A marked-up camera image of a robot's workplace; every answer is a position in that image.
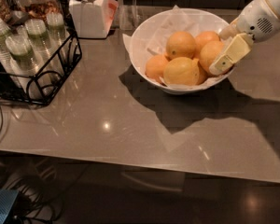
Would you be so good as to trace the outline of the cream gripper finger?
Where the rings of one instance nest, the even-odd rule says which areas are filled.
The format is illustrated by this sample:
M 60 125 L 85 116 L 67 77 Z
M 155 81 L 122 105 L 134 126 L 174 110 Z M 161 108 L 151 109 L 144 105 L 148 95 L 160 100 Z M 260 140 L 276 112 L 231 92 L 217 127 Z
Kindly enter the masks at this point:
M 238 19 L 234 19 L 228 26 L 226 26 L 218 35 L 221 39 L 227 40 L 228 38 L 235 37 L 239 34 L 237 28 Z
M 220 76 L 228 72 L 252 50 L 253 44 L 253 38 L 246 33 L 241 33 L 231 38 L 230 42 L 209 66 L 210 73 L 214 76 Z

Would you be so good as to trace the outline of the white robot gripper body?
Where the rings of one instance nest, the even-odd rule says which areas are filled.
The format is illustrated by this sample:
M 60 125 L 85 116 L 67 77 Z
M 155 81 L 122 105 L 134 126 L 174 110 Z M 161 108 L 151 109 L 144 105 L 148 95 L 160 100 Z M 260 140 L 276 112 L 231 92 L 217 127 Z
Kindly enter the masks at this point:
M 255 42 L 273 37 L 280 32 L 280 0 L 253 0 L 237 18 L 236 28 Z

